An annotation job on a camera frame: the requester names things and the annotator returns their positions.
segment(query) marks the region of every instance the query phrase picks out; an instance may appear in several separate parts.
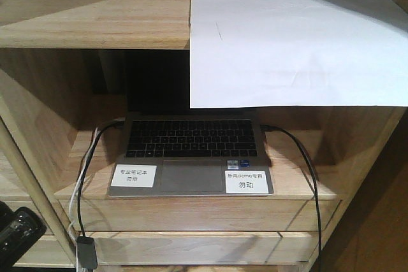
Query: laptop keyboard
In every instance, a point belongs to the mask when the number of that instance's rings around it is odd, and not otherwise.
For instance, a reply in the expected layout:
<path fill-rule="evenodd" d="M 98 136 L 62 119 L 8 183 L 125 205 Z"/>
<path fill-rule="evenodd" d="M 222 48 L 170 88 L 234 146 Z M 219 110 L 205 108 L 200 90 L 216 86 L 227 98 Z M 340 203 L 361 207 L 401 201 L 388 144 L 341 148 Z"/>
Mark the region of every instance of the laptop keyboard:
<path fill-rule="evenodd" d="M 134 120 L 126 157 L 257 156 L 250 120 Z"/>

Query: black cable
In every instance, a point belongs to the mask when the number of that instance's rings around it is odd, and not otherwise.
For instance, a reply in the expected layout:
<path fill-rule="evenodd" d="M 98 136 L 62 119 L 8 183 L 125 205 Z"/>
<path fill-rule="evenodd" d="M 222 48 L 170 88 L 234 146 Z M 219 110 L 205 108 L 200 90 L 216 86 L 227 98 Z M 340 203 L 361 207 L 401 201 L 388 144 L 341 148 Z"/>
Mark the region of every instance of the black cable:
<path fill-rule="evenodd" d="M 316 202 L 316 213 L 317 213 L 317 228 L 319 231 L 319 255 L 317 257 L 317 264 L 319 266 L 319 271 L 321 271 L 321 249 L 322 249 L 322 227 L 321 227 L 321 215 L 320 215 L 320 206 L 319 206 L 319 193 L 317 191 L 317 180 L 318 175 L 316 173 L 316 170 L 314 168 L 312 159 L 310 158 L 310 155 L 304 145 L 300 142 L 298 138 L 296 138 L 293 134 L 290 132 L 287 132 L 287 130 L 281 128 L 281 127 L 275 127 L 272 125 L 261 125 L 261 129 L 264 132 L 273 132 L 273 131 L 280 131 L 283 132 L 284 134 L 288 135 L 297 145 L 300 153 L 302 154 L 303 158 L 305 159 L 305 162 L 307 164 L 307 167 L 309 169 L 310 175 L 312 176 L 312 181 L 313 181 L 313 193 L 314 193 L 314 199 Z"/>
<path fill-rule="evenodd" d="M 84 186 L 85 176 L 87 174 L 89 164 L 91 163 L 91 159 L 92 159 L 92 156 L 94 155 L 96 145 L 98 144 L 98 141 L 101 138 L 102 134 L 107 129 L 109 129 L 110 127 L 121 127 L 121 126 L 123 126 L 123 122 L 114 122 L 112 124 L 108 124 L 102 130 L 100 130 L 100 132 L 98 132 L 98 135 L 96 135 L 94 145 L 91 147 L 91 150 L 89 151 L 88 158 L 87 158 L 87 160 L 85 162 L 84 172 L 82 173 L 82 176 L 80 178 L 80 185 L 79 185 L 79 188 L 78 188 L 78 196 L 76 197 L 76 201 L 77 201 L 76 211 L 77 211 L 77 214 L 78 214 L 78 222 L 79 222 L 79 226 L 81 227 L 81 233 L 82 233 L 83 237 L 86 237 L 86 234 L 85 234 L 84 225 L 82 223 L 81 206 L 80 205 L 81 205 L 82 187 Z"/>

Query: laptop screen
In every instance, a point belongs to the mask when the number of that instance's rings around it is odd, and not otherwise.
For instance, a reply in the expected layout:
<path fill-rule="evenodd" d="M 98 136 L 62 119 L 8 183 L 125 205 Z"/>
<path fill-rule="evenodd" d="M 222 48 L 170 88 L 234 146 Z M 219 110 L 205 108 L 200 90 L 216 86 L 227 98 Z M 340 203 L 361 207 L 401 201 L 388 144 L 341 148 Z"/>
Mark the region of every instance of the laptop screen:
<path fill-rule="evenodd" d="M 126 50 L 125 67 L 129 111 L 189 110 L 189 50 Z"/>

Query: laptop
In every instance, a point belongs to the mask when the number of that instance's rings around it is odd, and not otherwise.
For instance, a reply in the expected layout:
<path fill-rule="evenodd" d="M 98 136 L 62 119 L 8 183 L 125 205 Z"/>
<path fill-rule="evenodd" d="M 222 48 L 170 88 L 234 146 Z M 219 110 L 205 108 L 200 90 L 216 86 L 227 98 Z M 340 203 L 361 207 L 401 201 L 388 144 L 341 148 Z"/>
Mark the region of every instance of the laptop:
<path fill-rule="evenodd" d="M 109 196 L 273 193 L 254 111 L 189 108 L 188 50 L 126 50 L 124 62 L 128 113 Z"/>

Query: black object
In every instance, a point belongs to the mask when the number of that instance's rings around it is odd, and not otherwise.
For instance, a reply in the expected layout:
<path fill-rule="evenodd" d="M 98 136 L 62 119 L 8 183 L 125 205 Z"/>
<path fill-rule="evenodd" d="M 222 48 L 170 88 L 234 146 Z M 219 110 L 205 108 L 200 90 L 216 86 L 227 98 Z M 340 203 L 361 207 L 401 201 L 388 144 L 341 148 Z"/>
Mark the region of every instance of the black object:
<path fill-rule="evenodd" d="M 250 120 L 134 120 L 126 157 L 258 156 Z"/>
<path fill-rule="evenodd" d="M 94 238 L 79 236 L 76 239 L 76 246 L 81 267 L 91 270 L 96 269 L 98 267 L 98 259 L 96 258 Z"/>
<path fill-rule="evenodd" d="M 44 235 L 47 227 L 27 207 L 13 213 L 0 202 L 0 216 L 0 272 L 6 272 Z"/>

